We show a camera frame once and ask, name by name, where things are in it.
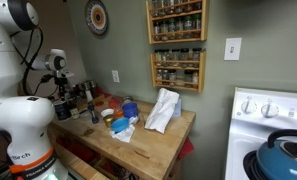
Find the blue container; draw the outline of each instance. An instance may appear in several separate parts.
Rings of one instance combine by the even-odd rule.
[[[115,120],[110,128],[115,131],[115,133],[119,133],[129,127],[129,119],[128,118],[120,118]]]
[[[138,107],[137,103],[129,102],[122,106],[122,111],[124,112],[124,116],[127,118],[138,116]]]

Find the blue pot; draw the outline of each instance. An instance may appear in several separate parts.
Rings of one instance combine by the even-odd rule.
[[[276,140],[282,136],[297,136],[297,130],[279,130],[257,151],[257,162],[269,180],[297,180],[297,143]]]

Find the black cable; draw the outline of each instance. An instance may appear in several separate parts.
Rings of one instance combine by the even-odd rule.
[[[32,64],[34,63],[34,61],[35,61],[35,59],[36,59],[36,57],[38,56],[38,52],[39,52],[39,50],[40,50],[40,48],[41,48],[41,46],[42,46],[42,43],[43,43],[43,39],[44,39],[44,35],[43,35],[43,31],[42,31],[42,29],[40,28],[40,27],[38,27],[38,29],[40,30],[40,44],[39,44],[39,47],[38,47],[38,49],[37,49],[37,51],[35,52],[35,54],[33,55],[33,57],[31,58],[31,60],[30,60],[30,62],[28,63],[28,66],[26,67],[26,70],[25,70],[25,72],[24,72],[24,77],[23,77],[23,84],[22,84],[22,86],[23,86],[23,90],[24,90],[24,93],[26,94],[26,95],[29,95],[29,92],[28,92],[28,90],[27,90],[27,77],[28,77],[28,74],[29,74],[29,70],[31,69],[31,66],[32,66]]]
[[[36,87],[36,90],[35,90],[35,92],[34,92],[34,94],[33,94],[34,96],[36,95],[36,93],[37,93],[37,91],[38,91],[40,85],[41,85],[41,82],[38,83],[38,85],[37,85],[37,87]]]

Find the spice rack shelf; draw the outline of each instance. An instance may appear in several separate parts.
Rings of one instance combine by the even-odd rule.
[[[152,12],[165,10],[169,8],[176,8],[178,6],[185,6],[195,3],[202,3],[201,10],[192,10],[190,12],[182,12],[179,14],[165,15],[162,17],[153,17]],[[192,41],[205,41],[207,40],[207,29],[208,29],[208,9],[209,3],[208,0],[190,0],[189,2],[184,2],[172,6],[165,6],[163,8],[153,8],[152,2],[146,1],[146,13],[147,13],[147,25],[148,25],[148,37],[149,44],[161,44],[161,43],[174,43],[174,42],[192,42]],[[158,21],[168,20],[170,18],[184,17],[188,15],[200,14],[201,29],[194,30],[184,30],[184,31],[175,31],[170,33],[154,33],[154,23]],[[167,40],[155,40],[156,37],[162,37],[172,33],[194,33],[196,37],[190,38],[181,38],[181,39],[167,39]]]
[[[192,53],[188,54],[187,60],[174,61],[174,60],[166,60],[166,61],[157,61],[155,54],[150,54],[150,63],[151,63],[151,74],[152,74],[152,84],[153,87],[164,87],[164,88],[172,88],[172,89],[182,89],[189,91],[201,92],[204,88],[204,79],[205,79],[205,61],[206,61],[206,51],[200,53],[199,61],[191,60]],[[194,67],[186,67],[182,68],[181,66],[157,66],[156,63],[179,63],[179,64],[198,64],[197,68]],[[158,69],[175,69],[175,70],[192,70],[198,71],[198,81],[197,83],[185,82],[185,81],[172,81],[172,80],[159,80],[157,79],[157,71]],[[165,85],[162,83],[174,83],[174,86]]]

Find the butcher block countertop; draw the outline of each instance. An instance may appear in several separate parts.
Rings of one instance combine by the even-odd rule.
[[[147,130],[144,123],[154,104],[135,101],[139,109],[139,122],[135,125],[130,143],[113,139],[110,129],[101,119],[93,124],[90,116],[72,118],[66,121],[54,119],[52,128],[63,131],[106,158],[137,174],[141,179],[167,179],[183,146],[195,112],[182,110],[181,117],[169,121],[165,133]],[[85,135],[92,129],[93,133]]]

